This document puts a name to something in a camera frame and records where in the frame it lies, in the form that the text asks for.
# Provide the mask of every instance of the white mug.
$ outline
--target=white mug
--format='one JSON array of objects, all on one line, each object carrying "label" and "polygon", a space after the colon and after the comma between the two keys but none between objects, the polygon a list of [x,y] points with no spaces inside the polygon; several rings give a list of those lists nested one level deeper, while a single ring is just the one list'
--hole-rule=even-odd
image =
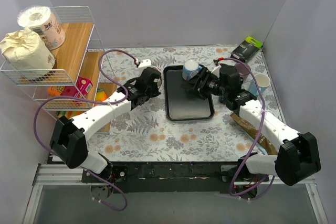
[{"label": "white mug", "polygon": [[187,60],[183,65],[182,77],[184,80],[189,81],[191,78],[197,75],[201,69],[202,67],[198,65],[196,61]]}]

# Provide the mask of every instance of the floral tablecloth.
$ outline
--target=floral tablecloth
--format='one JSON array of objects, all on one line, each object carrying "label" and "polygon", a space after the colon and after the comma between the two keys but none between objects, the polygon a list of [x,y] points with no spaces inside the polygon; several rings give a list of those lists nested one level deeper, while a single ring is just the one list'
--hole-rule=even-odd
[{"label": "floral tablecloth", "polygon": [[[169,65],[193,59],[209,68],[213,59],[229,57],[235,47],[122,48],[139,59],[151,59],[161,72]],[[137,70],[122,53],[109,53],[116,79],[133,78]],[[248,63],[254,73],[267,74],[261,53]],[[103,70],[112,75],[105,60]],[[251,77],[244,83],[248,88]],[[95,134],[88,148],[111,161],[236,161],[250,148],[251,138],[230,117],[231,111],[213,97],[215,115],[205,121],[172,122],[166,118],[164,86],[161,95],[112,121],[110,134]],[[264,92],[266,107],[281,118],[272,88]]]}]

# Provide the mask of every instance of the small box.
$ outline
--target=small box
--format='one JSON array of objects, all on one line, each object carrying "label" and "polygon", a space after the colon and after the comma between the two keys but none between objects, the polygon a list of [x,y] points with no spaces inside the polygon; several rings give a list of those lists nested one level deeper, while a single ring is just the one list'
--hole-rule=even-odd
[{"label": "small box", "polygon": [[[86,95],[89,93],[90,89],[92,88],[92,82],[87,78],[78,77],[78,80],[76,82],[76,87],[80,90],[82,95],[86,97]],[[65,86],[61,95],[68,95],[71,97],[80,98],[80,93],[73,86]]]},{"label": "small box", "polygon": [[262,42],[252,37],[247,37],[235,50],[231,53],[231,58],[247,62],[262,47]]}]

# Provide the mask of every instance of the white wall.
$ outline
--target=white wall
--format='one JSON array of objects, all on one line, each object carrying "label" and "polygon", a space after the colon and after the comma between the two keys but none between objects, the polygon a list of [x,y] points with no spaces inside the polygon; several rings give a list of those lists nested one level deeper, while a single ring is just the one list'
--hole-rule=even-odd
[{"label": "white wall", "polygon": [[[50,5],[50,0],[0,0],[0,40],[16,31],[19,11],[32,4]],[[0,74],[0,222],[21,223],[29,200],[38,162],[47,156],[33,134],[37,105],[3,74]],[[49,143],[54,120],[41,113],[38,130]]]},{"label": "white wall", "polygon": [[266,61],[285,118],[318,140],[318,192],[336,221],[336,1],[286,0],[265,42]]},{"label": "white wall", "polygon": [[88,5],[106,47],[264,41],[285,0],[51,0]]}]

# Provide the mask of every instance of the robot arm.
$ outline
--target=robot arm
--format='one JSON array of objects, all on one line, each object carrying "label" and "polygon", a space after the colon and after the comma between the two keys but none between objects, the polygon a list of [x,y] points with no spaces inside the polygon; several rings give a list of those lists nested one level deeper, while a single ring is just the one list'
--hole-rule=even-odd
[{"label": "robot arm", "polygon": [[[50,147],[69,168],[80,166],[96,174],[109,172],[111,164],[108,159],[98,152],[89,151],[87,141],[96,131],[116,117],[160,94],[157,84],[161,73],[151,67],[151,61],[142,61],[138,71],[139,77],[127,81],[124,85],[128,90],[128,97],[123,102],[95,106],[71,119],[63,116],[57,120]],[[119,88],[105,102],[118,101],[124,97],[124,90]],[[101,176],[109,177],[109,174],[101,174]]]},{"label": "robot arm", "polygon": [[[259,128],[261,104],[254,95],[242,89],[242,80],[235,67],[220,64],[212,72],[204,67],[182,87],[201,99],[211,94],[223,97],[228,109]],[[262,134],[276,148],[278,155],[249,156],[245,174],[278,176],[291,186],[321,169],[317,141],[311,133],[301,134],[266,113]]]}]

